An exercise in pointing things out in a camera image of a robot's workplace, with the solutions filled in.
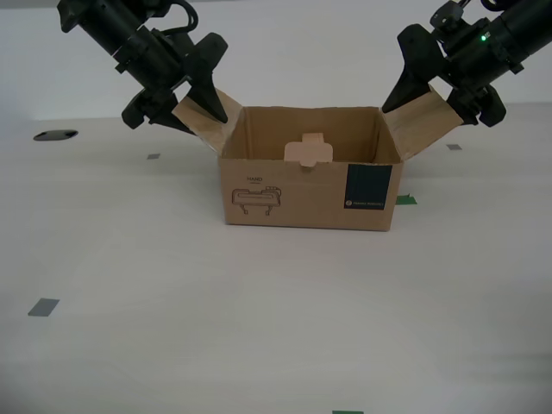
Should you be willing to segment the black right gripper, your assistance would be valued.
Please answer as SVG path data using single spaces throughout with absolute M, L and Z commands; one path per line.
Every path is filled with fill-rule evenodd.
M 437 40 L 420 24 L 406 27 L 398 35 L 398 44 L 404 68 L 382 106 L 384 113 L 428 93 L 430 81 L 442 74 L 447 63 Z M 522 70 L 519 67 L 524 61 L 524 49 L 511 31 L 503 24 L 487 24 L 443 45 L 448 80 L 454 87 L 447 103 L 463 125 L 482 123 L 491 128 L 502 122 L 506 108 L 489 84 L 511 69 Z

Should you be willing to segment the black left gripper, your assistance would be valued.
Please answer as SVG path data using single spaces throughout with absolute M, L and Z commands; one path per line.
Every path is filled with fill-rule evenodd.
M 131 129 L 148 119 L 149 124 L 191 134 L 173 114 L 179 102 L 174 89 L 185 73 L 191 86 L 187 97 L 219 122 L 228 121 L 213 82 L 213 71 L 228 49 L 221 35 L 209 33 L 191 50 L 188 28 L 119 28 L 115 43 L 117 71 L 127 72 L 142 86 L 122 112 L 122 120 Z M 187 52 L 184 73 L 182 61 Z

